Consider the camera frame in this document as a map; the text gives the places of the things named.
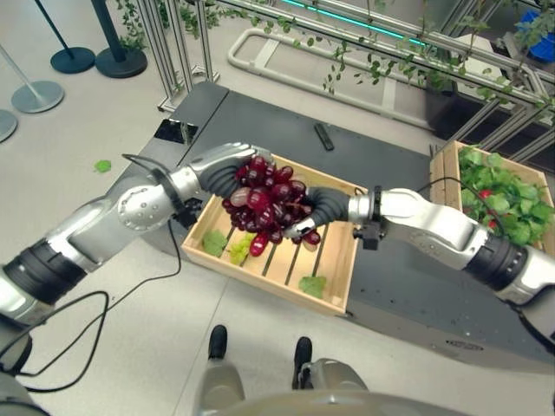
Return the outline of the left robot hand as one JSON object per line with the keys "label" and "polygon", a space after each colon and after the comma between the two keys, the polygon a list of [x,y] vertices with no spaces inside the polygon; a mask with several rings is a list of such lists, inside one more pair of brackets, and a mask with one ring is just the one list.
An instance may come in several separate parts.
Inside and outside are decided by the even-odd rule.
{"label": "left robot hand", "polygon": [[198,155],[188,166],[202,191],[229,198],[240,187],[237,171],[257,156],[267,163],[273,161],[271,153],[264,148],[241,142],[225,143]]}

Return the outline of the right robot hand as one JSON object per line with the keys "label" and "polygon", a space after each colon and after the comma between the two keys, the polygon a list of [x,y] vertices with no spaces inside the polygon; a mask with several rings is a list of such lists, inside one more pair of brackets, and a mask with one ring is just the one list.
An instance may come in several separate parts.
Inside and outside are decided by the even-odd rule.
{"label": "right robot hand", "polygon": [[300,238],[322,225],[348,220],[350,195],[342,191],[329,187],[311,187],[306,191],[304,200],[312,206],[312,212],[286,228],[285,238]]}

